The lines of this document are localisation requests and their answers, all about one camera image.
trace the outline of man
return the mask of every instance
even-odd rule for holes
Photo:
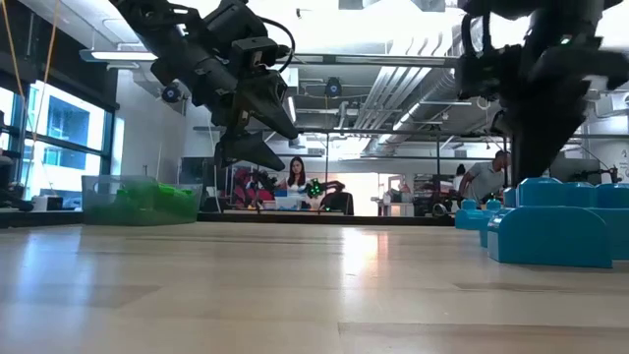
[[[472,166],[461,180],[461,196],[480,205],[487,195],[498,193],[504,185],[504,170],[510,162],[509,152],[501,150],[492,162],[479,162]]]

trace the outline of box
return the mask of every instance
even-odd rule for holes
[[[202,185],[146,176],[83,176],[85,224],[155,226],[196,222]]]

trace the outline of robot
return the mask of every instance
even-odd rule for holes
[[[247,0],[222,0],[201,19],[195,9],[167,0],[110,0],[146,48],[158,59],[152,73],[165,85],[179,80],[193,93],[193,104],[212,111],[212,122],[226,127],[216,160],[227,165],[244,159],[273,169],[284,164],[246,130],[251,117],[287,139],[298,132],[282,109],[286,84],[268,68],[291,48],[268,38],[264,23],[247,8]],[[602,12],[622,0],[459,0],[464,54],[455,76],[459,98],[498,100],[503,111],[494,127],[512,139],[515,184],[538,177],[584,122],[585,94],[597,75],[609,89],[629,80],[629,62],[620,53],[600,50],[596,29]],[[493,48],[490,15],[515,20],[531,16],[524,45]],[[470,26],[483,18],[484,48],[477,52]],[[186,33],[178,28],[185,25]]]
[[[629,80],[621,54],[599,50],[595,33],[603,10],[622,0],[459,0],[464,54],[456,68],[459,98],[482,96],[503,107],[493,127],[512,139],[513,183],[539,177],[585,121],[587,76],[607,78],[617,89]],[[525,44],[493,48],[489,17],[530,16]],[[473,18],[483,18],[482,52],[470,36]]]

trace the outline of window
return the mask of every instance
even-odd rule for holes
[[[32,140],[25,143],[22,183],[27,187],[26,199],[59,196],[64,197],[64,207],[80,207],[81,177],[100,173],[100,156],[43,142],[33,148]]]
[[[15,99],[15,95],[7,90],[0,88],[0,127],[8,126],[12,123],[13,117],[13,100]],[[6,133],[0,132],[0,148],[8,149],[9,148],[9,135]]]
[[[38,134],[83,147],[103,149],[105,116],[103,109],[51,85],[44,89],[43,83],[37,82],[30,87],[29,131],[36,123]]]
[[[4,88],[0,88],[0,111],[4,113],[4,119],[1,125],[12,125],[13,117],[13,100],[15,95]]]

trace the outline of ceiling light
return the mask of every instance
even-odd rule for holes
[[[154,61],[157,57],[149,52],[92,52],[91,56],[99,60]]]
[[[140,51],[94,51],[89,49],[80,50],[81,58],[87,62],[152,62],[157,59],[153,53]]]
[[[297,120],[297,113],[295,111],[295,99],[293,96],[288,97],[288,109],[290,109],[290,116],[293,123]]]

